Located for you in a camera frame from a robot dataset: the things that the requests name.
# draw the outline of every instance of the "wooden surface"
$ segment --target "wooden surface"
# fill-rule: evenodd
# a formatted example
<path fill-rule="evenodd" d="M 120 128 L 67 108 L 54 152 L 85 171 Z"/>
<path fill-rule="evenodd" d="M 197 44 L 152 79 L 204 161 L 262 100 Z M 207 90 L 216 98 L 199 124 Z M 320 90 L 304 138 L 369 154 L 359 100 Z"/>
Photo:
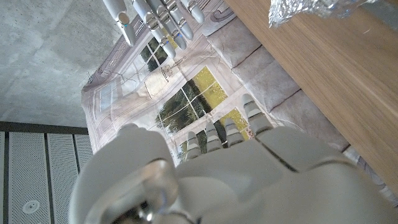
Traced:
<path fill-rule="evenodd" d="M 268 28 L 270 0 L 225 0 L 398 195 L 398 35 L 358 9 Z"/>

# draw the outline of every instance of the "robotic hand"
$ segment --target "robotic hand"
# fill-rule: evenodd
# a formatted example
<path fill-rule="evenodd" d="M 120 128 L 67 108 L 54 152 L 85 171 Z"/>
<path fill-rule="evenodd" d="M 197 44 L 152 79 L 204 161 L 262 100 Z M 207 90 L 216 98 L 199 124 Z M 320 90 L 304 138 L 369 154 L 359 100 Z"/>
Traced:
<path fill-rule="evenodd" d="M 255 139 L 244 141 L 227 119 L 224 149 L 208 124 L 207 152 L 190 132 L 187 161 L 177 167 L 159 133 L 123 127 L 80 173 L 69 223 L 397 223 L 396 211 L 341 153 L 273 128 L 249 95 L 243 104 Z"/>
<path fill-rule="evenodd" d="M 127 9 L 124 1 L 103 1 L 112 18 L 118 23 L 126 42 L 133 46 L 136 43 L 136 34 L 130 24 L 129 16 L 126 14 Z M 181 0 L 181 3 L 197 22 L 202 23 L 205 20 L 205 15 L 195 0 Z M 181 49 L 187 47 L 182 34 L 188 40 L 193 39 L 193 32 L 177 7 L 176 0 L 132 0 L 132 5 L 169 57 L 174 58 L 175 51 L 163 33 L 160 24 Z"/>

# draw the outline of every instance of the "perforated panel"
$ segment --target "perforated panel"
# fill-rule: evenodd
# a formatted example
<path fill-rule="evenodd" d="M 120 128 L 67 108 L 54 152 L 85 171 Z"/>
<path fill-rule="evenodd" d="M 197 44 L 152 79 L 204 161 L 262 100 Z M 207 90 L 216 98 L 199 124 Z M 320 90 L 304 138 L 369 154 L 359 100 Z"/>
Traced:
<path fill-rule="evenodd" d="M 4 132 L 0 132 L 0 224 L 2 224 L 3 192 L 4 192 Z"/>
<path fill-rule="evenodd" d="M 91 149 L 90 138 L 88 135 L 75 135 L 77 156 L 79 158 L 80 170 L 93 156 L 93 150 Z"/>
<path fill-rule="evenodd" d="M 55 224 L 68 224 L 70 194 L 78 171 L 71 134 L 48 134 L 52 200 Z"/>
<path fill-rule="evenodd" d="M 9 133 L 9 223 L 51 222 L 44 147 L 44 134 Z M 24 213 L 32 200 L 40 203 L 39 209 Z"/>

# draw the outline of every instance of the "gray concrete ceiling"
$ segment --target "gray concrete ceiling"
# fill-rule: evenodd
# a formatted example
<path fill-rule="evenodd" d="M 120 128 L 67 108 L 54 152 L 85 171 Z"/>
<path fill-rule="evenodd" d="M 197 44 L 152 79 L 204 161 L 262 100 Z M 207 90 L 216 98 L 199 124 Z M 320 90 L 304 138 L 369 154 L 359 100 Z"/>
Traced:
<path fill-rule="evenodd" d="M 0 121 L 85 127 L 87 72 L 121 36 L 102 0 L 3 0 L 0 18 Z"/>

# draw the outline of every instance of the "aluminum foil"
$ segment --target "aluminum foil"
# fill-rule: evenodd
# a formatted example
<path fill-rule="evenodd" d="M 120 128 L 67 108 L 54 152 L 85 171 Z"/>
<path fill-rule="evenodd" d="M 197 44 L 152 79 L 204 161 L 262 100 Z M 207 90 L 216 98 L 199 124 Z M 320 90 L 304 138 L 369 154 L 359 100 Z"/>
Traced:
<path fill-rule="evenodd" d="M 294 15 L 305 12 L 320 17 L 344 18 L 363 3 L 376 0 L 271 0 L 269 27 L 279 27 Z"/>

